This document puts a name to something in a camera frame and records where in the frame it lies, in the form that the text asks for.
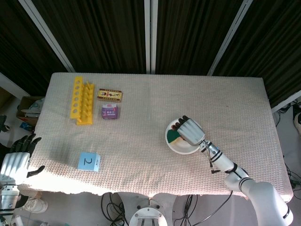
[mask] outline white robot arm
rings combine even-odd
[[[182,138],[192,146],[200,146],[211,167],[228,174],[225,183],[229,189],[245,194],[252,202],[259,226],[287,226],[293,221],[293,213],[282,200],[276,189],[268,182],[255,182],[248,173],[229,160],[211,141],[205,140],[205,133],[194,120],[183,116],[175,125]]]
[[[11,147],[10,153],[6,154],[0,171],[0,226],[8,226],[14,213],[19,196],[18,185],[22,184],[26,178],[42,172],[45,166],[38,170],[28,172],[30,157],[36,144],[41,140],[32,139],[35,134],[25,136],[17,140]]]

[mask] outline black curtain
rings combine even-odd
[[[242,0],[160,0],[157,74],[207,75]]]
[[[77,72],[146,73],[143,0],[33,0]]]
[[[44,96],[51,74],[65,71],[19,2],[0,0],[0,72],[30,95]]]
[[[255,0],[214,76],[262,77],[271,107],[301,90],[301,1]]]

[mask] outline table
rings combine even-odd
[[[75,76],[95,84],[91,126],[69,118]],[[99,88],[123,91],[119,119],[101,118],[108,102],[97,100]],[[271,182],[285,201],[292,198],[263,80],[242,77],[54,73],[30,163],[30,170],[46,167],[25,186],[67,194],[229,194],[226,174],[212,175],[200,152],[180,155],[166,145],[166,126],[183,115],[253,179]],[[81,152],[101,156],[99,172],[77,170]]]

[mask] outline shoe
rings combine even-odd
[[[40,226],[50,226],[50,224],[48,222],[43,222],[42,224],[40,224]]]
[[[29,198],[25,205],[22,207],[30,213],[44,213],[48,208],[48,203],[41,199]]]

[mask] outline cable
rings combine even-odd
[[[4,226],[9,226],[8,223],[7,223],[7,221],[6,221],[6,219],[5,219],[5,217],[2,216],[2,215],[0,215],[0,222],[1,222],[2,225],[4,225]]]
[[[280,123],[280,119],[281,119],[281,115],[280,115],[280,111],[279,111],[279,110],[278,110],[278,115],[279,115],[279,119],[278,119],[278,121],[277,121],[276,127],[277,127],[277,125]]]
[[[292,186],[292,189],[293,189],[293,195],[294,195],[294,197],[296,199],[301,200],[301,198],[299,198],[299,197],[297,197],[295,195],[295,192],[301,190],[301,181],[300,181],[301,177],[298,174],[296,174],[295,172],[291,171],[290,168],[288,168],[288,166],[287,166],[286,163],[285,163],[285,166],[286,166],[287,174],[289,176],[289,179],[290,179],[290,182],[291,182],[291,186]],[[294,188],[296,187],[296,185],[300,185],[300,188],[294,190]]]
[[[223,207],[224,204],[226,204],[226,202],[230,199],[230,197],[232,196],[233,194],[233,191],[230,192],[230,195],[228,196],[228,198],[219,206],[219,208],[217,208],[212,214],[210,214],[208,217],[206,217],[205,219],[201,220],[200,222],[197,222],[196,224],[193,224],[191,225],[190,221],[189,221],[189,218],[191,217],[193,211],[195,210],[196,206],[197,206],[197,202],[198,202],[198,197],[197,197],[197,200],[196,200],[196,203],[194,205],[194,208],[192,210],[192,212],[190,213],[190,215],[188,216],[188,211],[189,211],[189,208],[191,206],[191,202],[192,202],[192,195],[189,195],[187,197],[187,200],[186,200],[186,204],[185,204],[185,207],[184,207],[184,216],[182,218],[178,218],[176,220],[174,220],[174,224],[177,220],[182,220],[180,226],[183,225],[184,223],[184,226],[187,226],[187,223],[190,225],[190,226],[196,226],[196,225],[199,225],[201,223],[203,223],[204,221],[208,220],[210,217],[212,217],[215,213],[217,213],[217,211],[220,210],[221,207]]]
[[[111,193],[109,193],[110,202],[106,206],[106,212],[107,212],[107,215],[106,215],[104,213],[104,210],[103,210],[103,197],[104,197],[104,195],[102,195],[102,199],[101,199],[101,210],[102,210],[102,213],[103,213],[104,217],[108,221],[111,222],[110,226],[119,226],[120,223],[122,223],[121,224],[122,226],[124,226],[125,223],[128,225],[128,222],[127,222],[127,219],[126,219],[126,216],[125,216],[125,209],[124,209],[123,202],[121,202],[119,205],[113,203]],[[110,216],[110,214],[109,214],[109,210],[111,210],[110,206],[112,206],[114,208],[114,210],[116,211],[117,217],[112,218]]]
[[[198,203],[198,195],[196,195],[197,199],[196,199],[196,203],[194,204],[193,210],[192,212],[188,215],[188,211],[190,209],[191,203],[192,203],[192,198],[193,195],[188,195],[186,203],[185,203],[185,207],[184,207],[184,216],[182,218],[178,218],[176,220],[174,220],[174,224],[177,220],[182,220],[180,226],[182,226],[184,224],[184,226],[187,226],[187,223],[191,226],[191,223],[189,221],[189,218],[191,217],[191,215],[193,214],[194,210],[196,209],[197,203]]]
[[[281,120],[280,115],[281,115],[281,114],[285,114],[285,113],[288,111],[288,109],[290,109],[292,106],[294,106],[294,105],[299,105],[299,104],[301,104],[301,101],[298,102],[297,99],[296,99],[296,100],[293,101],[293,104],[292,104],[292,103],[289,103],[289,104],[287,104],[286,107],[280,108],[280,109],[277,111],[277,112],[278,112],[278,115],[279,115],[279,119],[278,119],[278,121],[277,121],[276,127],[277,127],[277,125],[280,123],[280,120]]]
[[[211,156],[210,156],[210,150],[209,150],[209,146],[208,146],[208,143],[207,141],[204,141],[205,143],[205,146],[206,146],[206,150],[207,150],[207,155],[208,155],[208,160],[209,160],[209,163],[210,163],[210,169],[211,169],[211,173],[214,174],[214,173],[218,173],[220,172],[220,170],[214,170],[213,168],[213,164],[212,164],[212,161],[211,161]]]
[[[208,217],[206,217],[205,219],[203,219],[203,220],[201,220],[200,222],[198,222],[198,223],[196,223],[196,224],[194,224],[194,225],[192,225],[192,226],[196,226],[196,225],[199,225],[199,224],[201,224],[201,223],[203,223],[205,220],[208,220],[210,217],[212,217],[215,213],[217,213],[217,211],[219,211],[220,210],[220,208],[224,205],[224,204],[226,204],[226,202],[230,199],[230,197],[232,196],[232,193],[233,193],[233,191],[231,191],[231,193],[230,193],[230,195],[228,196],[228,198],[219,206],[219,208],[217,208],[216,209],[216,211],[214,211],[212,214],[210,214]]]

